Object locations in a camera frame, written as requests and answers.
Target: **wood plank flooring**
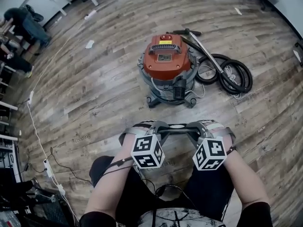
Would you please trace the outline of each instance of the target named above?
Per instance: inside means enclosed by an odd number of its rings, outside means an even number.
[[[119,150],[117,137],[126,127],[146,119],[178,123],[213,118],[232,128],[239,152],[265,183],[274,226],[290,226],[303,208],[303,71],[292,50],[297,38],[286,22],[270,9],[261,11],[258,0],[100,3],[95,8],[89,1],[77,1],[67,8],[68,16],[50,26],[51,45],[35,60],[32,78],[21,79],[18,90],[7,99],[12,103],[26,100],[46,70],[31,105],[46,154],[52,147],[59,163],[89,179],[96,158]],[[93,9],[97,14],[84,21]],[[245,63],[253,75],[252,90],[236,100],[213,84],[205,86],[205,97],[193,109],[184,105],[149,109],[148,87],[139,75],[137,59],[153,35],[185,27],[201,31],[200,39],[211,53]],[[95,43],[85,49],[89,40]],[[203,93],[198,83],[195,91]],[[14,118],[16,129],[22,130],[21,169],[29,149],[31,164],[41,171],[45,156],[26,105]],[[168,139],[164,151],[163,167],[144,171],[145,177],[156,186],[167,182],[184,186],[195,149],[186,137],[175,137]],[[92,187],[53,158],[50,164],[80,217]],[[29,170],[22,175],[24,179],[35,176],[43,187],[54,188],[45,173]],[[230,209],[226,224],[236,226],[241,210],[236,195]]]

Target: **wrist strap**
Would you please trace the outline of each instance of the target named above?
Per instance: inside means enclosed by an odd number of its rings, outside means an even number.
[[[230,153],[232,153],[234,150],[237,150],[236,146],[232,146],[227,152],[226,154],[229,155]]]

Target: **blue jeans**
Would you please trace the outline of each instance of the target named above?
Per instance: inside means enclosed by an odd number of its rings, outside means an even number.
[[[89,172],[94,187],[113,159],[114,157],[103,156],[94,161]],[[225,167],[221,165],[215,171],[198,171],[194,167],[184,192],[201,215],[220,221],[233,189],[232,180]],[[173,207],[194,209],[183,194],[172,201],[155,199],[155,195],[141,180],[139,174],[131,168],[116,210],[116,220],[126,226],[136,226],[142,214],[154,208]]]
[[[24,19],[22,26],[35,39],[40,41],[40,47],[47,46],[51,37],[44,31],[41,25],[33,20],[30,14]]]

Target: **knee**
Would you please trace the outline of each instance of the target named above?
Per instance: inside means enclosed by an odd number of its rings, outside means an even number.
[[[92,175],[93,172],[95,171],[99,173],[104,171],[109,166],[109,164],[112,162],[113,159],[114,157],[109,157],[109,156],[98,157],[96,160],[94,160],[91,169],[89,171],[89,175]]]

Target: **shoe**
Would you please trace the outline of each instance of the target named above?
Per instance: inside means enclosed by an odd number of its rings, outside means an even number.
[[[32,76],[32,74],[33,74],[33,70],[34,70],[34,66],[32,66],[31,71],[25,73],[25,77],[26,77],[26,78],[30,78],[30,77]]]

